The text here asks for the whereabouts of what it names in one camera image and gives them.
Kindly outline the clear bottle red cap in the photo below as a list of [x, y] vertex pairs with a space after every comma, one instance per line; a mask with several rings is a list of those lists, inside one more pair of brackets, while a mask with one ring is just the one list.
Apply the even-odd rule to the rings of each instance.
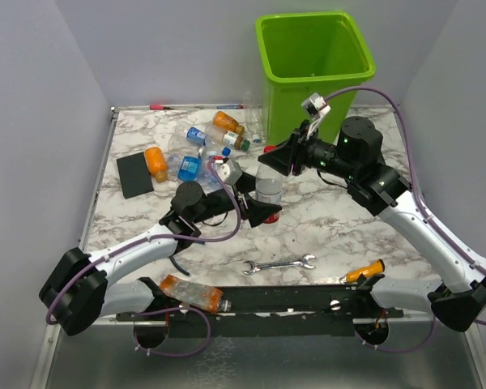
[[280, 205], [284, 187], [283, 176], [260, 163], [256, 173], [255, 198], [262, 203]]

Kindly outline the small orange bottle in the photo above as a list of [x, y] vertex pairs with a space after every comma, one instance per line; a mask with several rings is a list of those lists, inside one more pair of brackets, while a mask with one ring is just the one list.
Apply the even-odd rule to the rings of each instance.
[[166, 182], [168, 180], [168, 166], [161, 149], [159, 147], [150, 147], [144, 152], [144, 155], [147, 169], [156, 182]]

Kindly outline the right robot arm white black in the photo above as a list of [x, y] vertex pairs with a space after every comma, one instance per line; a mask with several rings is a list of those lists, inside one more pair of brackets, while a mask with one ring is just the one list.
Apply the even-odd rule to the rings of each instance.
[[384, 308], [428, 312], [454, 331], [467, 330], [486, 307], [486, 259], [477, 254], [468, 262], [459, 253], [465, 244], [453, 234], [440, 236], [447, 228], [416, 203], [411, 183], [385, 163], [383, 136], [368, 118], [346, 118], [336, 144], [309, 135], [308, 125], [303, 121], [259, 162], [284, 176], [311, 168], [344, 179], [352, 199], [403, 235], [439, 275], [427, 281], [374, 276], [363, 282], [357, 310], [366, 317]]

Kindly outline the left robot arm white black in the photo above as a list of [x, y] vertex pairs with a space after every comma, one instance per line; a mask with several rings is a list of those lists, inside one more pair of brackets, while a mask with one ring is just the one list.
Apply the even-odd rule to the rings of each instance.
[[86, 253], [75, 247], [64, 253], [39, 292], [47, 312], [45, 321], [58, 325], [69, 336], [90, 327], [106, 314], [107, 301], [119, 302], [125, 291], [119, 280], [158, 259], [166, 259], [192, 244], [217, 243], [234, 236], [203, 237], [197, 225], [214, 216], [235, 212], [235, 230], [243, 220], [256, 227], [281, 211], [278, 204], [253, 199], [249, 192], [255, 178], [249, 174], [234, 186], [223, 184], [205, 194], [195, 181], [183, 182], [170, 202], [169, 211], [146, 232], [121, 244]]

